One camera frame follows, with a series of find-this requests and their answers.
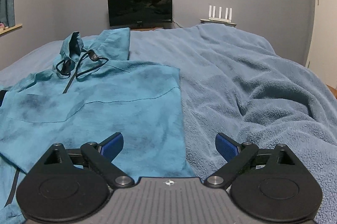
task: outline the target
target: white door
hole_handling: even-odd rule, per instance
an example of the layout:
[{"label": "white door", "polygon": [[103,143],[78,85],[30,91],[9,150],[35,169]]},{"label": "white door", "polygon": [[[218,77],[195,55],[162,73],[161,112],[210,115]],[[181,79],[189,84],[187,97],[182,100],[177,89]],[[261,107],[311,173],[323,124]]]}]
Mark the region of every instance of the white door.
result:
[{"label": "white door", "polygon": [[325,84],[337,87],[337,0],[316,0],[306,66]]}]

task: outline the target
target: tv screen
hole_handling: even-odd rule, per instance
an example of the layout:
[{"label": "tv screen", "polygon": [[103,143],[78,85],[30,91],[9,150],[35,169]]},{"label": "tv screen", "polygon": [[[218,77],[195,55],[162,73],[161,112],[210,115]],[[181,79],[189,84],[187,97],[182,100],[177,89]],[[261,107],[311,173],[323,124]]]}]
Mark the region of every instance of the tv screen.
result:
[{"label": "tv screen", "polygon": [[110,26],[172,22],[172,0],[107,0]]}]

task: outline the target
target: metal screw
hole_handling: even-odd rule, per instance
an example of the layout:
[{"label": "metal screw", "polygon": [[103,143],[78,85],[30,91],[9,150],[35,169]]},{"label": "metal screw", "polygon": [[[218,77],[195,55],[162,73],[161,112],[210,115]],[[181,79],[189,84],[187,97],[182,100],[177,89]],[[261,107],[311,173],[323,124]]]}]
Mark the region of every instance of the metal screw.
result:
[{"label": "metal screw", "polygon": [[119,185],[127,185],[132,182],[132,179],[126,175],[119,176],[115,179],[115,182]]},{"label": "metal screw", "polygon": [[219,185],[223,183],[223,178],[221,176],[213,175],[207,179],[207,182],[212,185]]}]

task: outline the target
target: white cable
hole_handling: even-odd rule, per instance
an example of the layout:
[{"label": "white cable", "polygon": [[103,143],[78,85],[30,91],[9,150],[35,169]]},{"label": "white cable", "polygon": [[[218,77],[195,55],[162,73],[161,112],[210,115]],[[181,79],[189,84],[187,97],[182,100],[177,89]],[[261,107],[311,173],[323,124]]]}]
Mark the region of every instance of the white cable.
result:
[{"label": "white cable", "polygon": [[176,25],[178,25],[178,27],[184,28],[181,24],[179,24],[178,22],[176,22],[174,19],[172,19],[172,21],[173,21]]}]

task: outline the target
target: bed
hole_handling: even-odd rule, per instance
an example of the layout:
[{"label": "bed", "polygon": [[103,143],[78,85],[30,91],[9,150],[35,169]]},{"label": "bed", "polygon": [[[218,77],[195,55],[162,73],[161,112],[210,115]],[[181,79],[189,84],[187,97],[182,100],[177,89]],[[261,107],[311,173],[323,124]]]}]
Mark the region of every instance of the bed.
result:
[{"label": "bed", "polygon": [[[50,69],[61,45],[45,44],[3,69],[0,85]],[[205,179],[225,164],[218,132],[260,148],[286,143],[323,190],[316,221],[336,223],[337,100],[315,74],[277,56],[264,38],[220,24],[132,31],[129,60],[180,69],[186,154],[196,175]]]}]

